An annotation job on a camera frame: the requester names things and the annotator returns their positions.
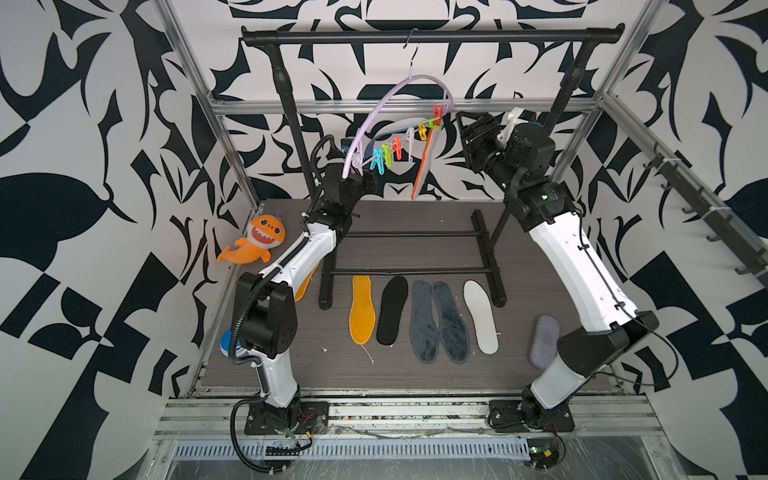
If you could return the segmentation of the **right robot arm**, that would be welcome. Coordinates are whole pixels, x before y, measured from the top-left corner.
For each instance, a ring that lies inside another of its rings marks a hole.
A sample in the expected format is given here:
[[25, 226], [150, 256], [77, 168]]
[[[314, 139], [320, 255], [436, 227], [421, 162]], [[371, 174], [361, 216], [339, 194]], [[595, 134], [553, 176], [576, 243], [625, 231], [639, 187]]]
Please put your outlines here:
[[552, 263], [576, 307], [581, 325], [561, 337], [543, 373], [522, 392], [509, 420], [496, 430], [554, 429], [570, 398], [588, 380], [659, 327], [657, 316], [641, 311], [610, 276], [584, 233], [583, 212], [562, 183], [547, 174], [555, 143], [550, 128], [514, 109], [501, 124], [490, 114], [456, 115], [464, 159], [486, 174], [504, 195], [505, 209], [487, 250], [509, 218], [515, 218]]

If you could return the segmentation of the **dark grey felt insole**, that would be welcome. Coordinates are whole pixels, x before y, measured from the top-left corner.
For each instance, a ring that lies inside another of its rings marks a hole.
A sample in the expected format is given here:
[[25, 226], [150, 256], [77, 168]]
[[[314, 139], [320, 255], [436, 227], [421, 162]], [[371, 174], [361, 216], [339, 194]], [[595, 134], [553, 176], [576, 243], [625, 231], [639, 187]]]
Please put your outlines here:
[[435, 362], [439, 334], [432, 315], [430, 284], [422, 280], [415, 281], [411, 289], [409, 338], [414, 354], [421, 363]]
[[464, 364], [469, 356], [469, 335], [450, 286], [443, 281], [434, 282], [431, 294], [440, 320], [440, 340], [449, 359]]

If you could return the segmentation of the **grey orange-edged insole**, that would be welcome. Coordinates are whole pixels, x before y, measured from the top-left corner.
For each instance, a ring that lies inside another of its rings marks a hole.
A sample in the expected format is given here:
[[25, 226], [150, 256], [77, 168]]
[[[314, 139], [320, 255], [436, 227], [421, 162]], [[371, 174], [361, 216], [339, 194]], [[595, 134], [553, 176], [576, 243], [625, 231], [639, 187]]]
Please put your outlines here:
[[437, 145], [441, 135], [442, 135], [442, 131], [440, 129], [433, 129], [427, 135], [427, 140], [425, 141], [425, 146], [422, 153], [421, 164], [418, 170], [416, 181], [414, 182], [414, 186], [413, 186], [413, 191], [411, 195], [412, 200], [418, 199], [419, 195], [421, 194], [422, 188], [426, 183], [427, 176], [430, 172], [431, 163], [434, 158], [434, 147]]

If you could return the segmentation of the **orange fuzzy insole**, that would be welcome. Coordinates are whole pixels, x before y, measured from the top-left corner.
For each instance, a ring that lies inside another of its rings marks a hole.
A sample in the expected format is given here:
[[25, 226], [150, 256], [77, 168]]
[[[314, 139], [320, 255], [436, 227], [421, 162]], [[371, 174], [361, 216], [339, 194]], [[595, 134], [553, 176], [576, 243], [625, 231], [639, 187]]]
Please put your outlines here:
[[309, 284], [310, 284], [310, 282], [312, 280], [312, 277], [313, 277], [313, 275], [314, 275], [316, 270], [317, 270], [317, 267], [314, 267], [312, 269], [312, 271], [304, 279], [303, 283], [300, 285], [299, 289], [297, 290], [297, 292], [295, 293], [295, 296], [294, 296], [294, 299], [295, 299], [296, 302], [299, 302], [299, 301], [301, 301], [304, 298], [304, 296], [306, 294], [306, 291], [308, 289], [308, 286], [309, 286]]
[[354, 276], [352, 288], [352, 305], [349, 312], [350, 337], [355, 344], [364, 345], [370, 340], [376, 323], [370, 277]]

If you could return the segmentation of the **black foam insole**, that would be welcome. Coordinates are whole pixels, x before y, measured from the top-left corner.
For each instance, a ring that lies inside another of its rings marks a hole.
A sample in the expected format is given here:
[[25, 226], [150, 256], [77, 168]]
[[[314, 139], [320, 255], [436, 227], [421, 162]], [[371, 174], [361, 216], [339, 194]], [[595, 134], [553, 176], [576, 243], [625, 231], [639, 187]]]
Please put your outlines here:
[[403, 276], [393, 277], [385, 286], [376, 329], [379, 344], [391, 346], [397, 340], [408, 291], [408, 282]]

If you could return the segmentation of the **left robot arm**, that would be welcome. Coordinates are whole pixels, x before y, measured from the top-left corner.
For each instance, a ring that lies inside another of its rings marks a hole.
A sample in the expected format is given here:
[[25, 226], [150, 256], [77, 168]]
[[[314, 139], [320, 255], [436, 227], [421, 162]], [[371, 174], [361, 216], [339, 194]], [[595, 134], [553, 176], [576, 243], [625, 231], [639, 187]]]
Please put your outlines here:
[[298, 330], [300, 286], [336, 250], [352, 226], [355, 206], [376, 186], [373, 175], [363, 171], [360, 143], [341, 144], [347, 147], [345, 161], [328, 164], [319, 176], [296, 241], [259, 273], [246, 272], [237, 282], [227, 358], [233, 365], [256, 365], [257, 411], [277, 428], [295, 427], [300, 413], [289, 351]]

